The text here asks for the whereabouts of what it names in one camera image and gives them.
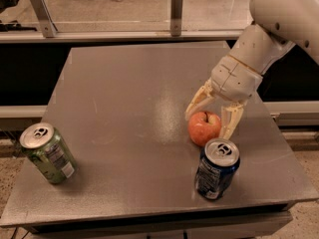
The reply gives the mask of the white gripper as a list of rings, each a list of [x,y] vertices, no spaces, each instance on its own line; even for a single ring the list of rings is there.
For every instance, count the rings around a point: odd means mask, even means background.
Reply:
[[[230,56],[224,56],[212,69],[210,80],[193,96],[185,110],[184,117],[191,116],[215,100],[215,94],[226,102],[221,106],[221,130],[219,137],[230,139],[238,126],[247,100],[256,91],[262,77]]]

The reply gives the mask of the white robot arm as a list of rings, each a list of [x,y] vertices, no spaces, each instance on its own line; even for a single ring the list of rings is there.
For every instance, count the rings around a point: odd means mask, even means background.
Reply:
[[[185,111],[190,119],[216,98],[225,100],[219,134],[225,139],[231,138],[263,75],[294,46],[319,63],[318,0],[250,0],[249,11],[252,23],[212,69]]]

